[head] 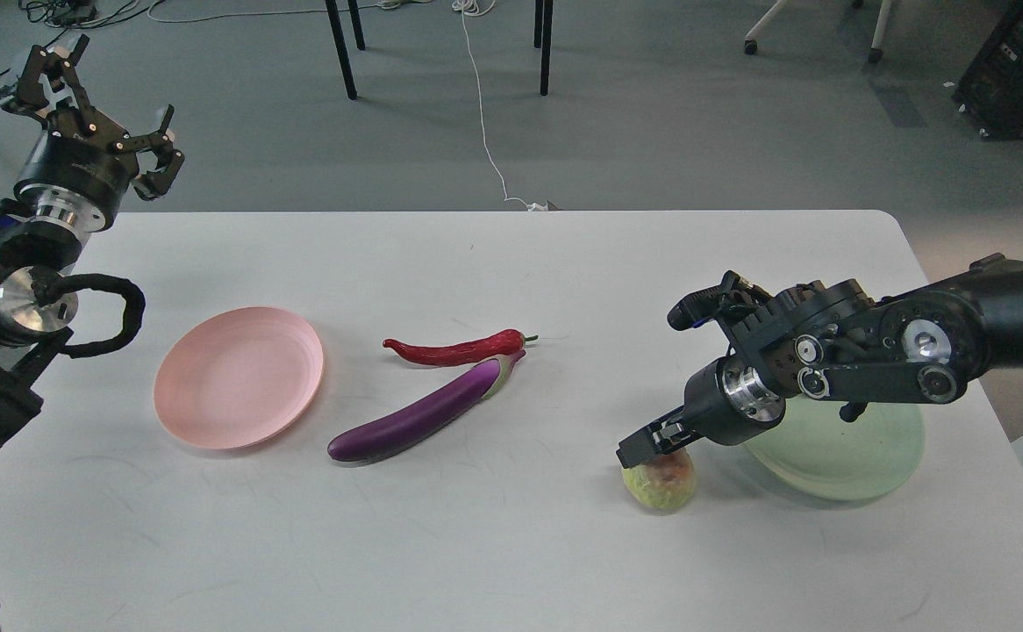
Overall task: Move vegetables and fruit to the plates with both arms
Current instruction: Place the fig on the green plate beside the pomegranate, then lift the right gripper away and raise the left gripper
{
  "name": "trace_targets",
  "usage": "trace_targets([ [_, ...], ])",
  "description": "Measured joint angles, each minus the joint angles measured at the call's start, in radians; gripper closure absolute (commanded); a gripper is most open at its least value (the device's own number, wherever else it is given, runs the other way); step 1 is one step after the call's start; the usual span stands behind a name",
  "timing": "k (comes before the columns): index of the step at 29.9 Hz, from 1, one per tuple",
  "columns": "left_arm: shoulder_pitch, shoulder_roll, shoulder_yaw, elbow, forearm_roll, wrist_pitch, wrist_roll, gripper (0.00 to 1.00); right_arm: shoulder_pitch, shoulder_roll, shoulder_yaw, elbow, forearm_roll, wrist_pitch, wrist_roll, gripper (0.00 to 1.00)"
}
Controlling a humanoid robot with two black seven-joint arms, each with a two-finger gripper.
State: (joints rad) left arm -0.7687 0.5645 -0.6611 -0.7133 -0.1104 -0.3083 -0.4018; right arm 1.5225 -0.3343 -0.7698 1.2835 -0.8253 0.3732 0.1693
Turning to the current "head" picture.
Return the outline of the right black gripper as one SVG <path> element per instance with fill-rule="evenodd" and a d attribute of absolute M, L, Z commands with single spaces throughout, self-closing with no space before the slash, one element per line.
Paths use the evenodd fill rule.
<path fill-rule="evenodd" d="M 619 442 L 616 456 L 621 468 L 632 469 L 697 439 L 732 447 L 783 419 L 784 398 L 762 383 L 759 372 L 735 355 L 720 357 L 690 378 L 682 413 L 665 413 L 632 432 Z"/>

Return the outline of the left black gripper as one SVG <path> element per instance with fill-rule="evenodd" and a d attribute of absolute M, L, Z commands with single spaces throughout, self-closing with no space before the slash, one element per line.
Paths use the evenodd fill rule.
<path fill-rule="evenodd" d="M 134 188 L 139 199 L 166 196 L 185 163 L 169 129 L 167 104 L 150 133 L 127 132 L 105 112 L 91 137 L 91 104 L 77 74 L 89 44 L 83 33 L 66 45 L 34 45 L 10 83 L 0 85 L 0 108 L 31 119 L 39 137 L 13 187 L 14 199 L 33 217 L 65 224 L 78 233 L 107 231 L 121 199 Z"/>

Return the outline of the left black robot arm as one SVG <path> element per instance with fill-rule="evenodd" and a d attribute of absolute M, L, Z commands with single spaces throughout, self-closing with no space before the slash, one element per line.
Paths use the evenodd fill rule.
<path fill-rule="evenodd" d="M 0 199 L 0 448 L 41 413 L 33 387 L 58 356 L 110 355 L 139 334 L 147 302 L 138 285 L 74 266 L 90 236 L 112 228 L 126 192 L 166 196 L 185 163 L 171 105 L 154 131 L 131 133 L 90 102 L 77 73 L 88 43 L 35 45 L 0 87 L 3 111 L 41 127 Z"/>

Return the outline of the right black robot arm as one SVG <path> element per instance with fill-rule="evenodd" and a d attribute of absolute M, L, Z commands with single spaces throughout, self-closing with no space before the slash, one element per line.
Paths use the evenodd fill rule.
<path fill-rule="evenodd" d="M 953 403 L 994 368 L 1023 368 L 1023 262 L 1000 253 L 961 275 L 872 299 L 853 279 L 768 294 L 733 271 L 667 316 L 713 321 L 726 355 L 693 375 L 683 403 L 619 442 L 624 468 L 706 439 L 725 447 L 775 428 L 787 400 L 840 401 L 844 421 L 872 403 Z"/>

